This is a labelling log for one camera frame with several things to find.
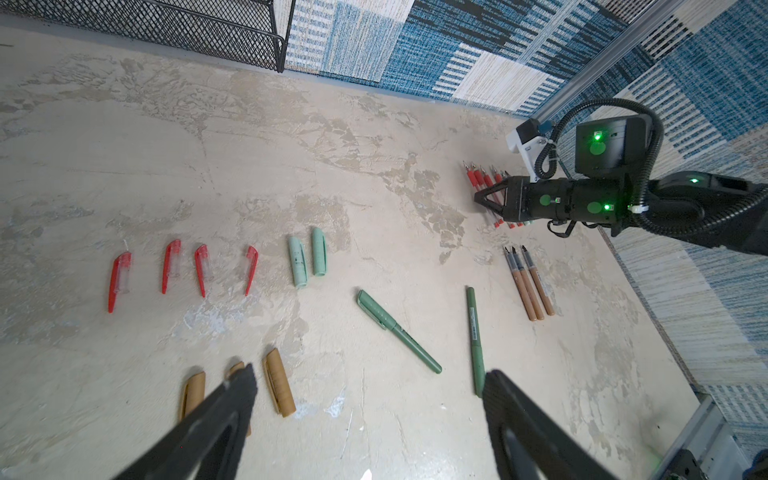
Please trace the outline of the brown pen cap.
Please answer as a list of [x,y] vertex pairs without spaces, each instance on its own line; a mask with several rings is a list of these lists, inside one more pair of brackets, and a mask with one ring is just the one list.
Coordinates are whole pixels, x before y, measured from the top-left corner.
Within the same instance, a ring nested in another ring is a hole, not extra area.
[[284,418],[290,417],[296,412],[296,405],[279,350],[269,351],[262,364],[276,411]]
[[205,386],[206,374],[204,371],[195,372],[185,380],[178,412],[179,422],[183,421],[202,403],[205,398]]

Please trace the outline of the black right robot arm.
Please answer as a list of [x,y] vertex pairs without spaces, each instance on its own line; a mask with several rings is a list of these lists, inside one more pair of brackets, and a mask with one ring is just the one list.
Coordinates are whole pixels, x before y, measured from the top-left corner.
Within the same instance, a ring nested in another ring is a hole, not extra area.
[[[632,207],[654,133],[647,114],[600,119],[575,129],[576,180],[501,180],[475,202],[509,223],[545,219],[558,237],[576,224],[617,236],[641,223]],[[767,253],[767,187],[743,179],[681,171],[647,184],[642,204],[652,233],[706,248]]]

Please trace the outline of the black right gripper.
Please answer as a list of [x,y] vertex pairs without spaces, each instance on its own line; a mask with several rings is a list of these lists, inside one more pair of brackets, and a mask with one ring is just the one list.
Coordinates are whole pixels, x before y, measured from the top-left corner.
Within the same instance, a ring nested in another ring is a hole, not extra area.
[[[531,182],[527,176],[512,176],[495,186],[475,192],[473,201],[501,221],[573,221],[575,184],[575,180],[565,178]],[[502,198],[500,203],[493,196],[497,191]]]

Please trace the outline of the light green cap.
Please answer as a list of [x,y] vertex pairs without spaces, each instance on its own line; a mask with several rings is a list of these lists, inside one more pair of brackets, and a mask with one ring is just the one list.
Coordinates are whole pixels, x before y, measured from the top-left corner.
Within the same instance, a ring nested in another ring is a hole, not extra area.
[[322,229],[314,227],[311,234],[312,254],[313,254],[313,273],[315,276],[322,277],[327,274],[327,242]]
[[304,288],[308,283],[304,245],[297,237],[289,236],[288,249],[294,285],[296,288]]

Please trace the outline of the gold marker bottom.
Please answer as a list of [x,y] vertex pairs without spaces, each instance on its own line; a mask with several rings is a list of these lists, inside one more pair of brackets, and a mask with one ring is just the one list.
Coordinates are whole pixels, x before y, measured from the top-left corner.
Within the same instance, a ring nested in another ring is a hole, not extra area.
[[519,272],[519,276],[521,277],[523,289],[525,291],[524,305],[526,306],[527,312],[530,314],[530,319],[532,321],[543,320],[544,312],[535,298],[533,286],[531,285],[531,282],[529,281],[529,279],[527,278],[524,272],[523,262],[515,248],[512,248],[512,257],[516,264],[517,270]]

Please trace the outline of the brown pen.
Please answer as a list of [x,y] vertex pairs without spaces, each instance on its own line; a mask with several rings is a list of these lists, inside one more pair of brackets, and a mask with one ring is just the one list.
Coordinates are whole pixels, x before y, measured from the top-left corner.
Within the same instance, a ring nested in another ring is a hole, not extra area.
[[541,300],[542,306],[544,307],[544,310],[548,316],[554,316],[555,309],[554,309],[553,303],[549,298],[546,289],[544,288],[544,284],[540,278],[538,269],[534,264],[533,258],[530,252],[528,251],[528,249],[524,245],[522,245],[521,248],[522,248],[523,258],[527,266],[527,271],[529,272],[529,275],[533,280],[536,291]]

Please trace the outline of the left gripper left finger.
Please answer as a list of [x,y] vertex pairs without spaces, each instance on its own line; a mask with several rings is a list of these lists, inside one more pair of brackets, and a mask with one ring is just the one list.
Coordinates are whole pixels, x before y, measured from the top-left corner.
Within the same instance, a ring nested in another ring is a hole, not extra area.
[[233,479],[258,387],[253,366],[223,381],[118,479]]

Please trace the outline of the red pen cap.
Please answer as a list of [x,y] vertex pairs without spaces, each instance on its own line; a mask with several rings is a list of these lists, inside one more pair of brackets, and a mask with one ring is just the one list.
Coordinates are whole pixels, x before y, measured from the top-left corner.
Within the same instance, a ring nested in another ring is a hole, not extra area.
[[195,270],[200,295],[207,297],[206,281],[209,277],[209,251],[206,244],[201,244],[194,252]]
[[181,246],[182,242],[180,239],[174,239],[166,246],[161,283],[161,293],[163,295],[168,292],[171,279],[179,276]]
[[253,285],[253,281],[254,281],[257,265],[258,265],[258,260],[259,260],[259,252],[252,245],[249,245],[247,247],[246,260],[247,260],[247,269],[246,269],[247,276],[246,276],[246,285],[245,285],[244,295],[249,296],[252,285]]
[[110,286],[108,291],[108,312],[115,310],[117,298],[121,293],[127,293],[128,279],[132,265],[132,253],[125,251],[121,253],[114,261],[110,276]]

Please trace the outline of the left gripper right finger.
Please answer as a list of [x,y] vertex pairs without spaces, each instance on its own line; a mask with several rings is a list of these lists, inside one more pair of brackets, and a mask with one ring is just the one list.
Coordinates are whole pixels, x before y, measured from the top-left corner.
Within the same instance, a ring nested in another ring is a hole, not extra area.
[[483,407],[501,479],[612,479],[500,370],[486,373]]

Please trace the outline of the brown pen diagonal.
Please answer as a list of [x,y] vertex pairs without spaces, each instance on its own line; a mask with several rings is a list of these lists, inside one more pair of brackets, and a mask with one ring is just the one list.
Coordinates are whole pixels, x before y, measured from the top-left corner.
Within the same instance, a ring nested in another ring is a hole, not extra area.
[[504,251],[505,251],[505,256],[507,258],[508,264],[510,266],[512,277],[518,289],[526,314],[530,321],[536,321],[537,316],[535,314],[535,310],[533,308],[527,288],[523,283],[523,277],[520,269],[518,268],[517,262],[515,261],[512,252],[507,247],[504,248]]

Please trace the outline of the dark green pen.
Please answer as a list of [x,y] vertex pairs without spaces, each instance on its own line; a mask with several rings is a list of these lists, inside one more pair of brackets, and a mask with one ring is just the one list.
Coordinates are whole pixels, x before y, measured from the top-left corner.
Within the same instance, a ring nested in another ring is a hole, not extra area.
[[477,301],[475,289],[466,287],[466,301],[468,309],[468,320],[470,329],[470,350],[473,370],[474,392],[479,398],[483,396],[485,385],[485,365],[483,357],[483,348],[480,337],[479,318],[477,310]]
[[380,328],[390,331],[432,372],[442,373],[442,366],[365,290],[358,291],[356,303]]

